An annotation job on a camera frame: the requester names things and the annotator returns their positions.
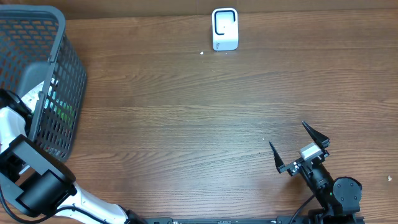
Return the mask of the white tube with gold cap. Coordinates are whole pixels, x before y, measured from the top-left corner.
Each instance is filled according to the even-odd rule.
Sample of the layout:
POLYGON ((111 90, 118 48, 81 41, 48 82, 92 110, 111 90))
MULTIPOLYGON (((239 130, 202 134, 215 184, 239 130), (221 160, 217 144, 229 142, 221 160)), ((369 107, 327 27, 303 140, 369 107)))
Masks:
POLYGON ((21 98, 22 102, 31 110, 31 112, 35 111, 36 104, 39 101, 39 93, 42 91, 43 85, 44 82, 39 83, 21 98))

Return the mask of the teal packet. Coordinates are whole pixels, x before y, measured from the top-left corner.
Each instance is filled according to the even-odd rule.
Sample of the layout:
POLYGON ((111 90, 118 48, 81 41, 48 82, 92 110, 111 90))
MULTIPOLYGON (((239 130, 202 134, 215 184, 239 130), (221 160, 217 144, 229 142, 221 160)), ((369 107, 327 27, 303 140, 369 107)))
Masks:
POLYGON ((59 79, 52 78, 45 100, 44 108, 51 109, 54 113, 59 113, 67 109, 67 100, 65 96, 66 87, 59 79))

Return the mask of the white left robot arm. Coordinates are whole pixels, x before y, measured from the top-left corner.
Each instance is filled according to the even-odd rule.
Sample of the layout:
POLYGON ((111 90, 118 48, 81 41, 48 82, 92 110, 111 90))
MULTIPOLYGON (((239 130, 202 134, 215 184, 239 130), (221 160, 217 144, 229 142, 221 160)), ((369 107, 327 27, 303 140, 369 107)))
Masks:
POLYGON ((26 136, 30 109, 9 90, 1 90, 1 205, 20 223, 54 216, 82 223, 143 223, 131 210, 83 190, 62 162, 26 136))

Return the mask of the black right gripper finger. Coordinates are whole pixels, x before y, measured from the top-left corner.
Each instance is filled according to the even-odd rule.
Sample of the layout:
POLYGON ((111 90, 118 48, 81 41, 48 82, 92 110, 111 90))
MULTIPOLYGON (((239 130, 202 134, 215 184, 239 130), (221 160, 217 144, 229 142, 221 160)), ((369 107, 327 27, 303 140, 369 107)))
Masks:
POLYGON ((275 167, 278 171, 278 173, 282 173, 284 171, 285 164, 281 157, 279 156, 279 153, 277 152, 276 148, 274 147, 273 143, 269 141, 269 145, 271 147, 272 153, 274 155, 274 162, 275 162, 275 167))
POLYGON ((318 132, 317 130, 313 129, 308 123, 302 121, 302 125, 306 129, 307 133, 313 139, 314 143, 320 149, 326 149, 330 145, 330 138, 325 136, 324 134, 318 132))

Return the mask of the grey plastic shopping basket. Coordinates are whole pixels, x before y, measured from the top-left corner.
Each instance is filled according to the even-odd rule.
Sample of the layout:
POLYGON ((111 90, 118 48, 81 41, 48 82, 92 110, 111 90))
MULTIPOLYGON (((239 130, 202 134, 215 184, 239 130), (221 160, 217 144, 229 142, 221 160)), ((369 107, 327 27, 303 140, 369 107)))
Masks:
POLYGON ((4 4, 1 6, 1 88, 19 97, 44 82, 27 137, 56 159, 65 162, 72 153, 79 115, 86 89, 86 71, 69 41, 66 21, 52 6, 4 4), (75 125, 69 150, 46 149, 41 137, 44 104, 52 78, 66 87, 67 105, 75 110, 75 125))

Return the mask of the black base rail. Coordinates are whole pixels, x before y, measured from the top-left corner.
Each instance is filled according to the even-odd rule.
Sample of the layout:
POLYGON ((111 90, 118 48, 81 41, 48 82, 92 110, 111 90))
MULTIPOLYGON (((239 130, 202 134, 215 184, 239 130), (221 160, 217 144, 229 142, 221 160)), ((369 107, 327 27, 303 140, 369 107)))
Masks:
MULTIPOLYGON (((309 224, 317 223, 309 219, 307 216, 297 216, 290 222, 291 216, 279 216, 276 218, 237 218, 237 219, 173 219, 169 217, 157 217, 157 218, 144 218, 147 224, 309 224)), ((325 220, 323 223, 338 223, 334 220, 325 220)), ((356 221, 343 219, 340 223, 358 223, 365 224, 363 217, 356 218, 356 221)))

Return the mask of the green haribo candy bag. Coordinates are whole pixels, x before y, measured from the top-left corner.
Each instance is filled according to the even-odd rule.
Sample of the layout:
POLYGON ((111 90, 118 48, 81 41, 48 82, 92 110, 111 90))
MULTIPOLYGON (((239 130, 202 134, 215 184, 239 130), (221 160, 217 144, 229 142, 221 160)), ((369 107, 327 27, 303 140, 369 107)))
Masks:
POLYGON ((44 112, 41 137, 47 142, 45 148, 58 147, 59 150, 69 150, 75 125, 75 110, 62 102, 60 106, 49 103, 44 112))

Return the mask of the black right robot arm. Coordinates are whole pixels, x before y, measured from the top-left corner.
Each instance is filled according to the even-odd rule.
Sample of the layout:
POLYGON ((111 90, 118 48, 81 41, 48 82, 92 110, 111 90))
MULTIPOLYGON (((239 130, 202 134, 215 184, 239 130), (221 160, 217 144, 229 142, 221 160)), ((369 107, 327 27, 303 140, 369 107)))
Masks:
POLYGON ((300 157, 293 162, 285 164, 273 143, 269 144, 278 173, 288 172, 292 177, 300 174, 312 192, 288 217, 289 223, 364 223, 363 217, 356 216, 360 212, 361 183, 352 177, 333 179, 323 165, 329 156, 330 138, 305 121, 302 125, 313 142, 301 148, 300 157))

